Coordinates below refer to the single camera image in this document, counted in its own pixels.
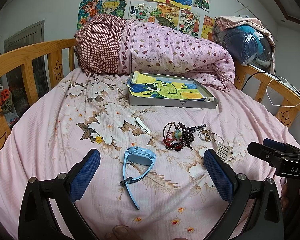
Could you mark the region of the operator hand fingertips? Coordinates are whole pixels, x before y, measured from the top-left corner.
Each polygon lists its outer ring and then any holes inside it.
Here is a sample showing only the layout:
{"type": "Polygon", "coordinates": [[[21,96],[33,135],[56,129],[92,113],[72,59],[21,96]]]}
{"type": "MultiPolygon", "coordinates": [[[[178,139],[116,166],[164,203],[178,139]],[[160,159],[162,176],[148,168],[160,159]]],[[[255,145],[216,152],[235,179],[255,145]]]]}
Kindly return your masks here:
{"type": "Polygon", "coordinates": [[[128,226],[117,225],[113,227],[112,232],[108,232],[104,236],[105,240],[142,240],[137,233],[128,226]]]}

